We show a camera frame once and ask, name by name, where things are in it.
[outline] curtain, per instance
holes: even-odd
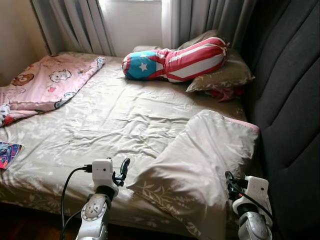
[[[256,0],[162,0],[162,44],[175,49],[216,29],[240,49]]]
[[[31,0],[51,54],[114,56],[99,0]]]

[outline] gray pillow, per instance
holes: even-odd
[[[182,49],[186,49],[194,44],[197,44],[203,40],[206,40],[208,38],[211,37],[219,37],[218,35],[218,31],[217,30],[209,30],[206,31],[205,33],[202,33],[201,35],[197,36],[194,39],[191,39],[190,41],[185,42],[184,44],[182,44],[180,47],[177,48],[177,50],[182,50]]]
[[[186,92],[240,87],[254,78],[240,54],[230,48],[224,65],[213,72],[197,76]]]

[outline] book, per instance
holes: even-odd
[[[0,169],[7,169],[24,147],[0,141]]]

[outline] white star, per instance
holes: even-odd
[[[147,69],[147,64],[144,64],[143,62],[141,63],[139,68],[141,68],[142,72],[145,71],[145,70],[148,70]]]

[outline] wooden floor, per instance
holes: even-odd
[[[61,217],[56,214],[0,203],[0,240],[59,240]],[[74,240],[81,224],[74,219],[65,240]],[[110,224],[108,240],[194,240],[194,238]]]

